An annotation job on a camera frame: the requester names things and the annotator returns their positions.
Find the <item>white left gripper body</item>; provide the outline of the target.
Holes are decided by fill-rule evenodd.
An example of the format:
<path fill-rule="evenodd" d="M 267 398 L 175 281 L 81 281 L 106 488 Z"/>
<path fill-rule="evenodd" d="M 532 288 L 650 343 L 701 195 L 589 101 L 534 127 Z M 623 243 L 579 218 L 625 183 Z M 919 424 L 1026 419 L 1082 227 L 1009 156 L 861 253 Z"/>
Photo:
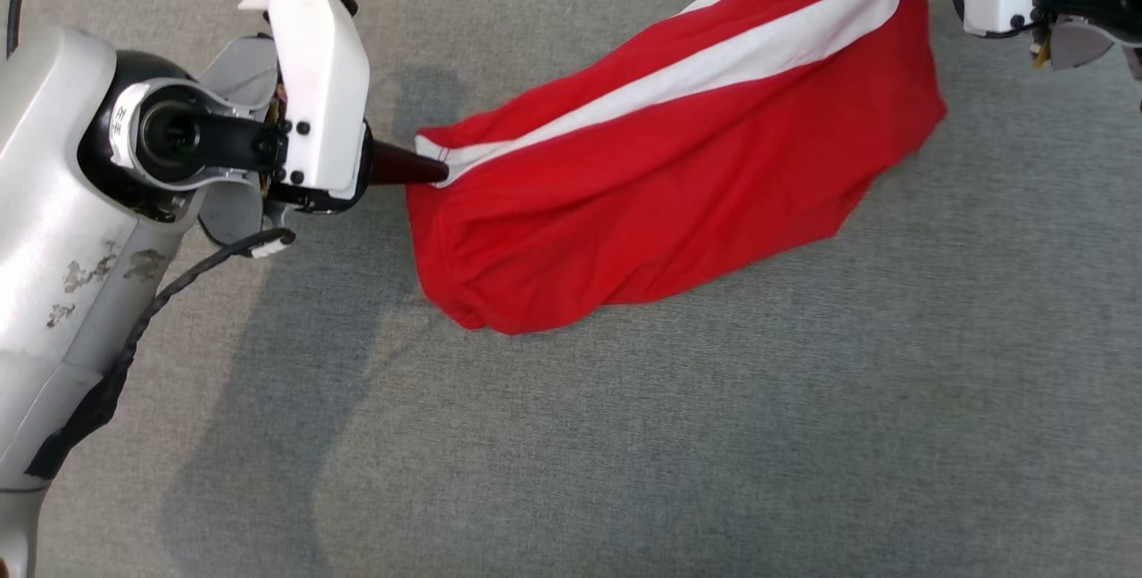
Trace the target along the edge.
<path fill-rule="evenodd" d="M 370 65 L 340 0 L 242 0 L 264 13 L 278 53 L 286 159 L 270 199 L 303 215 L 338 215 L 368 187 Z"/>

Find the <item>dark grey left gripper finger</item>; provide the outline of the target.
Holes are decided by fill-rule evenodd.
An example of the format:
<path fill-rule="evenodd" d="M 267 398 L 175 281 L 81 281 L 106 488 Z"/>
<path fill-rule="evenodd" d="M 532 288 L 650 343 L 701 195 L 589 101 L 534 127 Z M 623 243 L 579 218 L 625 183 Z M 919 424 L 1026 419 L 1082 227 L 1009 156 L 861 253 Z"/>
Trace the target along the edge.
<path fill-rule="evenodd" d="M 437 159 L 378 141 L 372 142 L 371 150 L 371 186 L 436 184 L 449 178 L 449 167 Z"/>

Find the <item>red white basketball shorts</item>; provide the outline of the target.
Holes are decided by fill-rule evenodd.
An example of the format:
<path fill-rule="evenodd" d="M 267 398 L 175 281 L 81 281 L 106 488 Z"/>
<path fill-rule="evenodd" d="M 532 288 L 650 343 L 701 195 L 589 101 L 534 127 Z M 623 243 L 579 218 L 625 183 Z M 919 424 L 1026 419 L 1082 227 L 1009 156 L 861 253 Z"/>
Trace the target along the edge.
<path fill-rule="evenodd" d="M 424 296 L 542 334 L 828 239 L 944 119 L 927 0 L 694 0 L 587 69 L 420 130 Z"/>

